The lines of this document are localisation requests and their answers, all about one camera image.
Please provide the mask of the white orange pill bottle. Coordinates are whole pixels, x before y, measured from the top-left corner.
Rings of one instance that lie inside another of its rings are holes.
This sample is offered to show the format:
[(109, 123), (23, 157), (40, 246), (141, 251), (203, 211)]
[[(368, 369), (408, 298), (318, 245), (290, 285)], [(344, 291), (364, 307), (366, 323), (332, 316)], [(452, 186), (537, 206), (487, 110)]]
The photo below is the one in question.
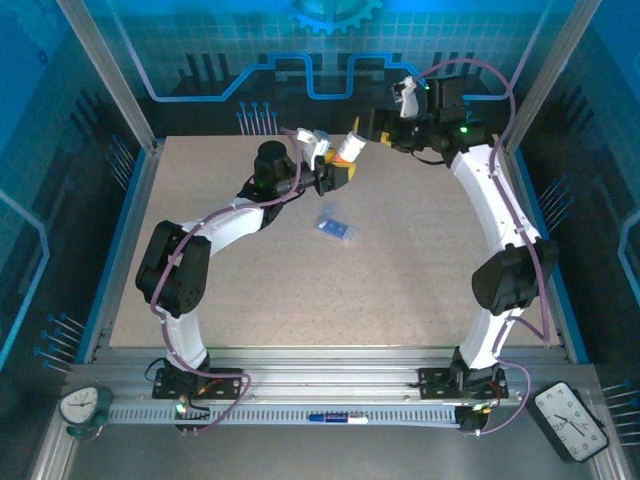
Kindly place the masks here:
[(343, 142), (338, 147), (333, 159), (338, 163), (354, 163), (366, 146), (367, 141), (354, 133), (349, 132)]

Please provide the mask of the blue translucent pill organizer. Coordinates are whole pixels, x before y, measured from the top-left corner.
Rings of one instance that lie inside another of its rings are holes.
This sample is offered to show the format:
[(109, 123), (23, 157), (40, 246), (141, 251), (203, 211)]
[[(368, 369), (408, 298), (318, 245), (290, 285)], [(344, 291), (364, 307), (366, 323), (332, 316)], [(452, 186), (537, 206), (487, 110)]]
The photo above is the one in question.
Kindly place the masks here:
[(334, 210), (333, 204), (325, 204), (315, 221), (314, 227), (325, 235), (342, 242), (354, 242), (359, 230), (352, 225), (336, 220), (333, 216)]

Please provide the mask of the blue white marker pen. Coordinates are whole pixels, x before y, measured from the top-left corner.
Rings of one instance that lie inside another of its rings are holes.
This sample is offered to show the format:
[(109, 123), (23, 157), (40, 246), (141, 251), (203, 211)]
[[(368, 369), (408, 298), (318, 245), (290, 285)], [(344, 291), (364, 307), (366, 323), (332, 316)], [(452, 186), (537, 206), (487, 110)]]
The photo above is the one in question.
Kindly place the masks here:
[(321, 424), (351, 424), (351, 425), (367, 425), (369, 418), (363, 413), (350, 412), (323, 412), (313, 413), (308, 416), (311, 423)]

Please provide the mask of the round green alarm clock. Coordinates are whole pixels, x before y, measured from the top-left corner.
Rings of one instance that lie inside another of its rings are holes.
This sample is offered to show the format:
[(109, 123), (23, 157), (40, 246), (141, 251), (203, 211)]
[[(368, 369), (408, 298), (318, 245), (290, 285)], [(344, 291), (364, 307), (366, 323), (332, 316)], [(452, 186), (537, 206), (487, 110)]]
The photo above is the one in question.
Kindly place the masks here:
[(89, 385), (67, 393), (59, 411), (67, 433), (78, 441), (97, 438), (109, 421), (113, 393), (104, 386)]

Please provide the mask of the black rectangular alarm clock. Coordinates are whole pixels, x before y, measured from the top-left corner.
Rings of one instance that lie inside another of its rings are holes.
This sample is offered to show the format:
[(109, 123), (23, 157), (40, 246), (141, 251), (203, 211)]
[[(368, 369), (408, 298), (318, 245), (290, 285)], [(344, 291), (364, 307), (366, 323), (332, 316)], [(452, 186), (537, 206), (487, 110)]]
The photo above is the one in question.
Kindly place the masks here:
[(534, 393), (529, 411), (565, 462), (584, 463), (609, 447), (604, 425), (592, 414), (577, 390), (564, 381)]

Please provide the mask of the aluminium frame post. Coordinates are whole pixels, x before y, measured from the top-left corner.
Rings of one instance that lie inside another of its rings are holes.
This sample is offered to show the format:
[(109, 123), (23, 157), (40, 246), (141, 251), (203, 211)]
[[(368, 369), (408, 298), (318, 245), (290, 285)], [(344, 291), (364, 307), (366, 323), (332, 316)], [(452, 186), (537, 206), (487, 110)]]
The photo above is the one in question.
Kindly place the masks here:
[(507, 153), (512, 154), (519, 147), (601, 2), (576, 0), (515, 117), (505, 146)]
[(144, 113), (83, 0), (55, 0), (140, 147), (158, 147)]

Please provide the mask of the aluminium side rail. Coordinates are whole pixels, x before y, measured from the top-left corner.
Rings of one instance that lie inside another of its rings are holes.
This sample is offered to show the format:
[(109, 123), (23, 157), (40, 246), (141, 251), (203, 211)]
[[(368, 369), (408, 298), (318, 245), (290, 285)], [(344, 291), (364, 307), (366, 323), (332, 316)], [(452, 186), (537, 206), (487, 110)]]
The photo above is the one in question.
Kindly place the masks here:
[[(544, 219), (541, 201), (534, 188), (531, 169), (527, 165), (521, 148), (518, 147), (514, 153), (505, 154), (505, 163), (511, 174), (511, 179), (515, 182), (514, 190), (523, 210), (537, 227), (542, 237), (550, 239), (551, 233)], [(568, 360), (572, 363), (582, 363), (588, 359), (588, 355), (586, 354), (573, 306), (566, 290), (560, 263), (557, 263), (552, 270), (547, 285), (547, 297), (555, 331), (561, 346), (566, 351)]]
[(92, 363), (104, 345), (109, 346), (164, 145), (161, 139), (153, 154), (136, 162), (89, 316), (92, 331), (83, 357), (86, 363)]

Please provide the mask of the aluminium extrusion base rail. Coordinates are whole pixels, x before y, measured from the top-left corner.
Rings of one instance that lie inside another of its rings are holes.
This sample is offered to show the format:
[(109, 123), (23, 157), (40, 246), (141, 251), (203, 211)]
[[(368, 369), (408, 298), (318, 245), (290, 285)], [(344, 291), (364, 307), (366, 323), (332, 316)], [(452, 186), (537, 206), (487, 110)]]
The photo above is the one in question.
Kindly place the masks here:
[[(157, 348), (114, 348), (96, 354), (91, 366), (110, 381), (142, 383)], [(424, 347), (241, 347), (210, 349), (214, 368), (240, 368), (251, 377), (254, 402), (371, 403), (419, 398), (409, 387), (423, 367), (448, 368), (452, 348)], [(507, 360), (534, 372), (568, 364), (564, 348), (508, 347)]]

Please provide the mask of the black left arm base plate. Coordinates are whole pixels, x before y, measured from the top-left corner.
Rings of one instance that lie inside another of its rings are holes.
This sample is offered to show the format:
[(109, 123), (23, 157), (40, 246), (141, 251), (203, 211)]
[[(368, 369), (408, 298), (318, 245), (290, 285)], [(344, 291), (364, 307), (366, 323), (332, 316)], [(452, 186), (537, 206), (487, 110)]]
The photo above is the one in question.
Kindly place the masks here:
[(241, 392), (243, 380), (241, 369), (223, 368), (212, 370), (215, 378), (195, 375), (175, 369), (173, 365), (161, 367), (153, 380), (151, 397), (161, 400), (236, 400)]

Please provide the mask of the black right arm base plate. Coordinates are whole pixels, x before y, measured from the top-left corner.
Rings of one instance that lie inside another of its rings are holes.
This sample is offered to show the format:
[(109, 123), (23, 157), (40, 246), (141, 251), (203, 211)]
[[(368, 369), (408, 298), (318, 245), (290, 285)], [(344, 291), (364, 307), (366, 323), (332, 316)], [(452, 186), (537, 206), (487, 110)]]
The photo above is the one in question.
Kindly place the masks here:
[(509, 398), (505, 372), (498, 365), (479, 370), (421, 368), (417, 388), (422, 400), (497, 400)]

